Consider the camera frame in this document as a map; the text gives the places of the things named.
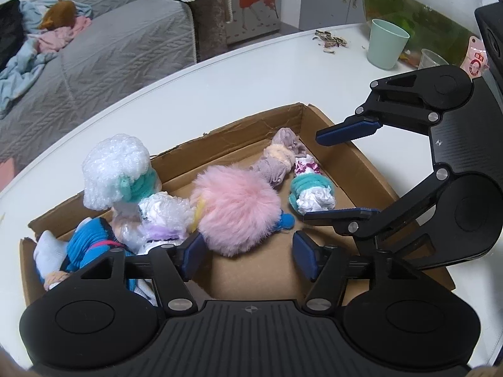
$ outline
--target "clear plastic cup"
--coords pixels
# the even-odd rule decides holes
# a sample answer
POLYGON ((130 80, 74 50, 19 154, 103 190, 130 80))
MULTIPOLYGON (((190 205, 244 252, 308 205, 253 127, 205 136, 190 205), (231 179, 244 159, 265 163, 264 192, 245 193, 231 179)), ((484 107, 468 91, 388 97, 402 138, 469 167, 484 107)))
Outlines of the clear plastic cup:
POLYGON ((421 62, 418 69, 437 67, 438 65, 448 65, 449 63, 440 55, 423 48, 421 50, 421 62))

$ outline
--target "fluffy pink ball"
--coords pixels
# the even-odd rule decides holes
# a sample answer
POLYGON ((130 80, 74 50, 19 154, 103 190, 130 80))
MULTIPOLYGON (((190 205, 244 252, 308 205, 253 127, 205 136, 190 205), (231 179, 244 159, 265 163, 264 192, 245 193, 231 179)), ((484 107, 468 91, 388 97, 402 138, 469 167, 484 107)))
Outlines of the fluffy pink ball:
POLYGON ((256 171, 210 166, 194 186, 191 204, 204 201, 198 230, 208 248, 224 256, 249 251, 280 219, 280 197, 256 171))

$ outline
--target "green water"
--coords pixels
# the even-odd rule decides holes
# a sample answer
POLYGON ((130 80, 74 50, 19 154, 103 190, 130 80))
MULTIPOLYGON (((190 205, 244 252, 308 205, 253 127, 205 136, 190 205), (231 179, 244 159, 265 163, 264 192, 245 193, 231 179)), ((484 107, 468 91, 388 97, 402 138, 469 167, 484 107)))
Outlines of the green water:
POLYGON ((409 33, 411 39, 400 58, 416 67, 421 60, 422 48, 436 52, 450 64, 461 65, 468 40, 474 35, 472 31, 416 0, 364 0, 364 7, 367 21, 381 18, 409 33))

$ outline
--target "brown plush toy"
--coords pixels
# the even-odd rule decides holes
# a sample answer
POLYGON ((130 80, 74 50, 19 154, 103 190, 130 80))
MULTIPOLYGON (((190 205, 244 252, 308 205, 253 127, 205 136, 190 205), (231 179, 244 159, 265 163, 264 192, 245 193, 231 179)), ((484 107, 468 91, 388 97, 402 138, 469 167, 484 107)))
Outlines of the brown plush toy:
POLYGON ((38 29, 55 30, 60 27, 73 27, 76 14, 77 8, 73 1, 58 0, 56 4, 47 10, 38 29))

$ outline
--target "fish tank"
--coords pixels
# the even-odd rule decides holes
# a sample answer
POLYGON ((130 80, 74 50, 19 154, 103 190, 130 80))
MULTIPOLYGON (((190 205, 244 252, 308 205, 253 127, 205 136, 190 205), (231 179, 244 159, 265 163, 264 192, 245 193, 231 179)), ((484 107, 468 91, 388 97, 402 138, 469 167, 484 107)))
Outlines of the fish tank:
POLYGON ((421 49, 460 66, 471 36, 480 37, 474 11, 484 0, 364 0, 367 22, 380 18, 403 28, 411 38, 400 58, 417 67, 421 49))

